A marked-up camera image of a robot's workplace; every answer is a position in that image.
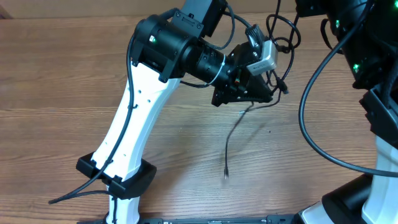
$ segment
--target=wooden surface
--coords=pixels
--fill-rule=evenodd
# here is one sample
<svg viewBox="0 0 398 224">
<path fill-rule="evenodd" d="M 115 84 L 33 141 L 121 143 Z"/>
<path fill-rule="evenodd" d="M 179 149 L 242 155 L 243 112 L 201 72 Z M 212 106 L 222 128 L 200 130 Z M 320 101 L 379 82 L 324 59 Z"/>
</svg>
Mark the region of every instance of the wooden surface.
<svg viewBox="0 0 398 224">
<path fill-rule="evenodd" d="M 267 14 L 242 16 L 266 30 Z M 126 83 L 127 42 L 142 18 L 0 21 L 0 223 L 75 223 L 106 213 L 107 196 L 51 206 L 47 201 L 86 181 L 76 161 L 95 151 L 108 131 Z M 297 122 L 303 89 L 329 52 L 319 33 L 321 18 L 298 24 L 303 42 L 287 79 L 290 94 L 276 107 L 249 113 L 233 134 L 228 181 L 225 139 L 249 103 L 216 108 L 210 104 L 212 87 L 178 88 L 144 152 L 158 171 L 141 198 L 143 217 L 295 213 L 360 175 L 310 149 Z M 223 45 L 230 22 L 223 18 L 210 41 Z M 277 24 L 276 35 L 289 32 Z M 225 52 L 245 38 L 238 24 Z M 289 57 L 279 57 L 279 72 Z M 184 79 L 200 83 L 190 75 Z M 358 103 L 364 91 L 352 89 L 353 81 L 344 57 L 334 57 L 308 98 L 307 126 L 330 154 L 373 167 L 374 136 Z M 93 189 L 104 185 L 96 182 Z"/>
<path fill-rule="evenodd" d="M 0 0 L 16 19 L 160 14 L 185 0 Z M 277 0 L 229 0 L 235 13 L 275 12 Z M 295 12 L 294 0 L 283 0 L 282 12 Z"/>
</svg>

